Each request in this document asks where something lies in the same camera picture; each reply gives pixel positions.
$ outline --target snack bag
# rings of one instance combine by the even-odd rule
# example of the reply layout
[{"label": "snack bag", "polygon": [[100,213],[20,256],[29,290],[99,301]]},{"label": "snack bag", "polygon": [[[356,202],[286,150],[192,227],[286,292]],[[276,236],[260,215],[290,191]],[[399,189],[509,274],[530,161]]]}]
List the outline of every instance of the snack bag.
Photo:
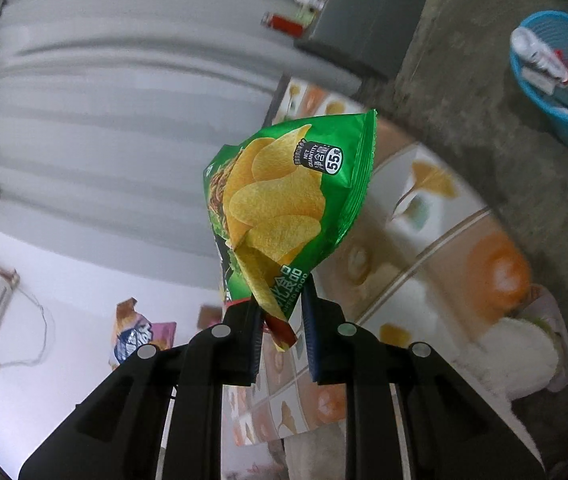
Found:
[{"label": "snack bag", "polygon": [[135,311],[137,302],[135,298],[128,298],[118,304],[110,338],[112,352],[109,363],[113,370],[142,345],[153,344],[160,350],[173,347],[177,323],[151,323]]},{"label": "snack bag", "polygon": [[226,305],[255,296],[281,349],[304,281],[360,212],[376,112],[300,119],[225,145],[204,171]]}]

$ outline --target concrete floor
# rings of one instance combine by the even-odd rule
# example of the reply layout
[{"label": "concrete floor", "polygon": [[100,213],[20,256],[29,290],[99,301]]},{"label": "concrete floor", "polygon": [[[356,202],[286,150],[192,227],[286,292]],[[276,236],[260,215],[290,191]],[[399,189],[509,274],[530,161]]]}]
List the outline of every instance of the concrete floor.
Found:
[{"label": "concrete floor", "polygon": [[[429,0],[394,84],[360,98],[405,126],[494,209],[548,287],[568,326],[568,148],[510,71],[510,32],[532,12],[568,0]],[[568,474],[568,387],[514,409],[551,478]]]}]

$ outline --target curtain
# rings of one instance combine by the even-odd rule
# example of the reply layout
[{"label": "curtain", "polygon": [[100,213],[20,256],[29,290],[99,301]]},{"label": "curtain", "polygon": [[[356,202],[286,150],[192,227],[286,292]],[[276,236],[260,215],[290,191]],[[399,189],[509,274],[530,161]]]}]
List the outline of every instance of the curtain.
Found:
[{"label": "curtain", "polygon": [[202,171],[282,73],[359,80],[260,25],[293,0],[5,0],[0,200],[215,255]]}]

